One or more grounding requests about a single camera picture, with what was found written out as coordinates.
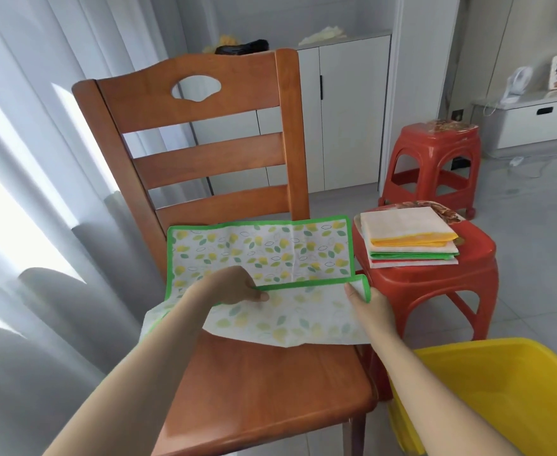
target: white curtain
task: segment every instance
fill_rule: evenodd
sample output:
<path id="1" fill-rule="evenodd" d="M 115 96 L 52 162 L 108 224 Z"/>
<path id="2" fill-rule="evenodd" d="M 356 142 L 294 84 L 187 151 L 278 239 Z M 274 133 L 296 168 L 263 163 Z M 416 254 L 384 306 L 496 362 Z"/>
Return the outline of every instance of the white curtain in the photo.
<path id="1" fill-rule="evenodd" d="M 70 90 L 166 55 L 149 0 L 0 0 L 0 455 L 43 452 L 162 301 Z M 193 143 L 184 125 L 126 139 L 135 156 Z"/>

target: yellow tub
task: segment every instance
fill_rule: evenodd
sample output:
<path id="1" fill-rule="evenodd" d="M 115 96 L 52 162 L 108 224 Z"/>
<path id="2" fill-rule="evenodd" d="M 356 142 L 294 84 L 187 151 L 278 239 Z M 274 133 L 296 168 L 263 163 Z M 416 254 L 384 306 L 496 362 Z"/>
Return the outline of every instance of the yellow tub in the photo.
<path id="1" fill-rule="evenodd" d="M 416 351 L 435 375 L 526 456 L 557 456 L 557 355 L 530 339 Z M 394 389 L 390 423 L 407 454 L 425 449 Z"/>

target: stack of folded cloth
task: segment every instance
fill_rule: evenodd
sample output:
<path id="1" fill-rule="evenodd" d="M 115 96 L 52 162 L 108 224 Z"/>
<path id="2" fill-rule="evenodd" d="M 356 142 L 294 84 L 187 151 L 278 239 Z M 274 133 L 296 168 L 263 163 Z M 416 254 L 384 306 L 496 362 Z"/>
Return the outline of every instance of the stack of folded cloth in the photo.
<path id="1" fill-rule="evenodd" d="M 429 207 L 361 214 L 371 268 L 457 264 L 458 236 Z"/>

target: stool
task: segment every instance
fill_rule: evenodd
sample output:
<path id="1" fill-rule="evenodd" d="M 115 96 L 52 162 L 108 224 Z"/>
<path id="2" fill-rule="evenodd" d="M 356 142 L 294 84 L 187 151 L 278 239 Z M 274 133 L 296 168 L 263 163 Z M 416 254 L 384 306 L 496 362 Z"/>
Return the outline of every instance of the stool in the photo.
<path id="1" fill-rule="evenodd" d="M 396 163 L 401 155 L 416 159 L 419 168 L 395 173 Z M 468 179 L 442 169 L 446 163 L 460 156 L 471 160 Z M 475 125 L 437 120 L 405 126 L 390 157 L 388 176 L 378 206 L 383 206 L 386 202 L 433 200 L 452 210 L 465 208 L 466 219 L 472 219 L 475 216 L 472 203 L 480 163 L 481 143 Z M 414 193 L 402 187 L 416 181 Z M 439 185 L 447 185 L 456 191 L 438 196 Z"/>
<path id="2" fill-rule="evenodd" d="M 414 202 L 429 206 L 430 202 Z M 395 205 L 371 211 L 394 208 Z M 403 337 L 407 317 L 417 306 L 428 299 L 445 294 L 459 308 L 473 329 L 472 340 L 486 339 L 498 295 L 498 267 L 496 244 L 481 229 L 469 221 L 459 221 L 451 214 L 450 227 L 464 242 L 458 246 L 458 264 L 451 266 L 400 267 L 372 269 L 367 250 L 359 230 L 353 227 L 353 250 L 363 267 L 369 283 L 384 294 L 393 307 L 396 329 Z M 479 296 L 477 313 L 457 295 L 456 291 L 473 291 Z M 388 375 L 379 359 L 374 356 L 366 367 L 373 374 L 381 400 L 392 398 Z"/>

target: oval cutout in chair backrest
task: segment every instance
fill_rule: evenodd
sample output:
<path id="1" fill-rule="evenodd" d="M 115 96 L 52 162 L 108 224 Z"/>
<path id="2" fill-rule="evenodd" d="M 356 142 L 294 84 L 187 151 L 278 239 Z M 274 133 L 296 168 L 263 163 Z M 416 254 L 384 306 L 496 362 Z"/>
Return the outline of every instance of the oval cutout in chair backrest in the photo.
<path id="1" fill-rule="evenodd" d="M 173 89 L 171 94 L 174 98 L 180 99 L 179 88 L 183 94 L 183 99 L 188 99 L 194 102 L 204 101 L 206 98 L 221 90 L 221 83 L 219 80 L 206 75 L 191 75 L 180 80 Z"/>

